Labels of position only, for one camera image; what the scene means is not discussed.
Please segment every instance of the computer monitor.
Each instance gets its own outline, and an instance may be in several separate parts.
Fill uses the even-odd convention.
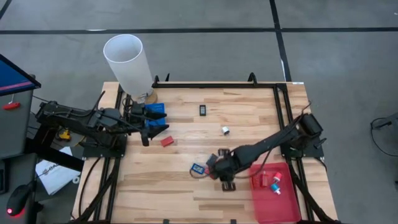
[[[0,96],[40,88],[42,85],[0,54]]]

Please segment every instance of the red tray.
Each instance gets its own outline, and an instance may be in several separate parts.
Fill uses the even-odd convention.
[[[260,164],[251,166],[250,174],[255,173],[260,166]],[[268,180],[267,187],[261,187],[264,170]],[[282,178],[277,184],[280,188],[280,195],[271,190],[271,184],[274,183],[272,178],[276,172],[282,174]],[[299,205],[296,201],[294,186],[286,163],[265,164],[262,171],[251,178],[251,189],[254,213],[260,224],[298,222],[301,220]]]

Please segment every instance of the small white object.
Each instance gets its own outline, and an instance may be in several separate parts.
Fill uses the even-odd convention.
[[[70,147],[64,147],[60,150],[65,154],[72,156]],[[80,172],[62,166],[57,166],[55,163],[43,160],[36,164],[36,173],[41,175],[39,178],[42,181],[45,190],[49,195],[57,193],[62,187],[67,185],[73,178],[80,175]]]
[[[80,183],[80,177],[73,178],[72,183],[79,184]]]
[[[123,90],[132,96],[152,93],[152,74],[141,40],[131,34],[112,37],[104,46],[104,56]]]
[[[225,126],[225,127],[221,128],[221,130],[223,131],[223,134],[224,134],[224,135],[227,135],[227,134],[229,134],[229,129],[228,129],[228,127],[227,127],[227,126]]]

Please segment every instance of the white cylinder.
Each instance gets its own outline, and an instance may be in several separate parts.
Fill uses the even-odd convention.
[[[104,46],[104,56],[126,93],[142,96],[152,92],[152,74],[138,37],[131,34],[112,37]]]

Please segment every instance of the wooden tabletop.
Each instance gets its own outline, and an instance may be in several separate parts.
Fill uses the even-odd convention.
[[[99,106],[114,108],[119,83],[106,82]],[[287,83],[294,117],[308,104],[303,84]],[[156,88],[158,102],[165,104],[170,127],[160,133],[149,147],[138,134],[129,136],[125,157],[121,160],[112,223],[257,223],[252,205],[249,179],[235,179],[235,192],[223,192],[219,180],[193,179],[188,173],[193,162],[205,163],[219,148],[234,149],[254,144],[280,131],[274,93],[270,88]],[[282,110],[287,124],[283,100]],[[199,105],[207,115],[199,116]],[[231,131],[224,136],[221,127]],[[172,136],[167,147],[160,140]],[[260,164],[261,156],[255,164]],[[96,159],[85,162],[76,195],[73,215],[78,217],[78,202],[88,170]],[[83,195],[84,210],[98,192],[104,159],[97,163]],[[267,163],[284,162],[280,149],[272,151]],[[304,158],[308,189],[326,214],[337,219],[325,168],[315,159]],[[302,218],[305,206],[299,194]],[[101,218],[105,217],[105,195]]]

